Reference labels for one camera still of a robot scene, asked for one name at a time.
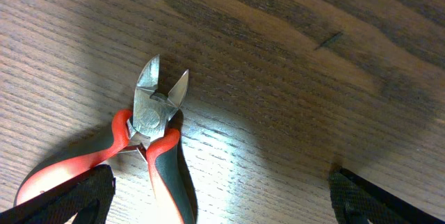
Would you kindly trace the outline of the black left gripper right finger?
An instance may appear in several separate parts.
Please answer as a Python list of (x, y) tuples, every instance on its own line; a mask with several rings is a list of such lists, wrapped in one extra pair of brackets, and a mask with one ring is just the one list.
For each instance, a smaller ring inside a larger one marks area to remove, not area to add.
[(345, 168), (333, 170), (328, 182), (340, 224), (444, 224)]

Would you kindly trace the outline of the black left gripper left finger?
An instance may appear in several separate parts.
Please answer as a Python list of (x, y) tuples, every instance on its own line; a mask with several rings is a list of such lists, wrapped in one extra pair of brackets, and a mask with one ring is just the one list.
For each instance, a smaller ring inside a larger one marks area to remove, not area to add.
[(115, 195), (109, 165), (98, 165), (52, 189), (1, 213), (1, 223), (104, 224)]

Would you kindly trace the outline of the orange handled pliers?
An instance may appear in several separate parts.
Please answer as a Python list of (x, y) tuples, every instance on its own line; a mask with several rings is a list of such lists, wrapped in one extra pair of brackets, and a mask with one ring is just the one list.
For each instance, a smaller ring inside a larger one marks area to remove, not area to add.
[(165, 223), (194, 223), (193, 210), (179, 173), (180, 131), (168, 122), (188, 90), (185, 71), (167, 95), (158, 92), (160, 57), (147, 62), (137, 80), (133, 108), (119, 110), (112, 123), (90, 140), (66, 147), (39, 163), (22, 181), (15, 205), (28, 202), (120, 152), (138, 151)]

